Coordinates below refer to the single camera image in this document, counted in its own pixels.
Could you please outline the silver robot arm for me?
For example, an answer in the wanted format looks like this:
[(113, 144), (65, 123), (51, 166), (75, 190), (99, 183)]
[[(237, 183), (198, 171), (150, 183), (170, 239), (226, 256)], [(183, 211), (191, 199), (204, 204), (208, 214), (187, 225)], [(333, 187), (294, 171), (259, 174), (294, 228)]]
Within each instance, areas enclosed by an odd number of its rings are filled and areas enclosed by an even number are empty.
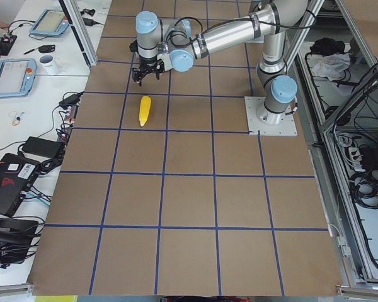
[(135, 18), (136, 40), (131, 52), (139, 59), (132, 78), (141, 84), (149, 74), (159, 76), (171, 69), (190, 70), (197, 59), (262, 37), (263, 55), (257, 74), (265, 90), (265, 100), (256, 109), (264, 124), (277, 125), (297, 93), (293, 78), (284, 74), (286, 30), (295, 26), (307, 11), (307, 1), (262, 1), (246, 16), (224, 21), (193, 34), (187, 17), (159, 18), (152, 11), (141, 11)]

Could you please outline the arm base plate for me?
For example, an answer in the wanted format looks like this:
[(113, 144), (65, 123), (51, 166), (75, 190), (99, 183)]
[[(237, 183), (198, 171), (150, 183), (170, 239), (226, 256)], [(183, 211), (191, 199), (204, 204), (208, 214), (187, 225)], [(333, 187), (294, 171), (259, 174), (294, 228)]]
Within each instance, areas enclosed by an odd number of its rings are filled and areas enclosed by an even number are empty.
[(248, 133), (254, 136), (296, 137), (297, 128), (290, 105), (283, 113), (271, 113), (265, 108), (265, 97), (246, 96), (244, 98)]

